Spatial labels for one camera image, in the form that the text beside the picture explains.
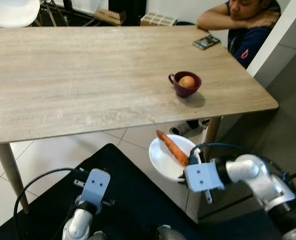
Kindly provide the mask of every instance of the smartphone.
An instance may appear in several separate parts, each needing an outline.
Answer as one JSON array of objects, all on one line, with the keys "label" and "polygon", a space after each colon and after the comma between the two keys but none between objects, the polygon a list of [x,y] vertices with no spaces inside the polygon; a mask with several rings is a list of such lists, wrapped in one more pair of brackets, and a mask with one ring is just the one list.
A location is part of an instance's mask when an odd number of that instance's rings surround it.
[{"label": "smartphone", "polygon": [[218,44],[219,42],[220,42],[220,39],[216,38],[215,36],[208,35],[197,41],[194,41],[193,45],[195,45],[198,48],[201,48],[202,50],[205,50],[205,49],[208,49],[209,47],[212,47],[215,44]]}]

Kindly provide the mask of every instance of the white chair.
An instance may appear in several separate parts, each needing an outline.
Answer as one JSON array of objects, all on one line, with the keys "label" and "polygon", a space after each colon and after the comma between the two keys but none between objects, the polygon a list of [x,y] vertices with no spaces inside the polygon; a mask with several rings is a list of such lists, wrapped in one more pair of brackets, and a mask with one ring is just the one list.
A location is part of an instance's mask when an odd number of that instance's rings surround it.
[{"label": "white chair", "polygon": [[22,28],[37,18],[39,0],[0,0],[0,28]]}]

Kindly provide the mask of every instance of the white bowl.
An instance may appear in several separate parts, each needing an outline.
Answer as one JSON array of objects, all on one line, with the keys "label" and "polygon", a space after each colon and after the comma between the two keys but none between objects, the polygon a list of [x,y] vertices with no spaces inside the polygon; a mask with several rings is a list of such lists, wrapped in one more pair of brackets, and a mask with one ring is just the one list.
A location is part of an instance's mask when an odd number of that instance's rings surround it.
[{"label": "white bowl", "polygon": [[[169,138],[187,155],[190,155],[190,151],[195,147],[195,144],[185,137],[168,134]],[[149,157],[154,168],[165,178],[172,181],[181,182],[183,180],[178,179],[182,175],[184,167],[176,160],[176,158],[170,153],[167,146],[157,137],[149,146]]]}]

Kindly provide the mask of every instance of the tile floor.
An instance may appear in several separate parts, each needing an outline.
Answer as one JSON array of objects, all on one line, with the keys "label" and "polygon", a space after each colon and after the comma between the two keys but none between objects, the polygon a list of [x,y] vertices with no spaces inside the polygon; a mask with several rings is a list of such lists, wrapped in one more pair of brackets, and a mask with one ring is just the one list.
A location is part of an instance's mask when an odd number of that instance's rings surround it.
[{"label": "tile floor", "polygon": [[[11,144],[23,184],[46,171],[61,167],[76,167],[108,143],[116,145],[187,215],[196,219],[198,195],[189,194],[186,187],[161,177],[149,160],[148,148],[156,137],[155,130],[168,133],[174,124],[133,127],[106,132],[64,136]],[[200,137],[191,138],[199,144]],[[53,173],[34,183],[27,193],[31,202],[58,182],[68,172]],[[12,216],[15,194],[0,164],[0,225]]]}]

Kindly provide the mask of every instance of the person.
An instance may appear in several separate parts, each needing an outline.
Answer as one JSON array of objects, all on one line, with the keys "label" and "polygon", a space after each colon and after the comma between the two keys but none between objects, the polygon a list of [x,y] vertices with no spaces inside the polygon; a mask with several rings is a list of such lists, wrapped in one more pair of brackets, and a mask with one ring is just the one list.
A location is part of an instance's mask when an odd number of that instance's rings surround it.
[{"label": "person", "polygon": [[[229,0],[203,13],[197,27],[204,30],[229,29],[228,51],[247,68],[281,15],[276,0]],[[185,136],[203,120],[182,122],[169,132]]]}]

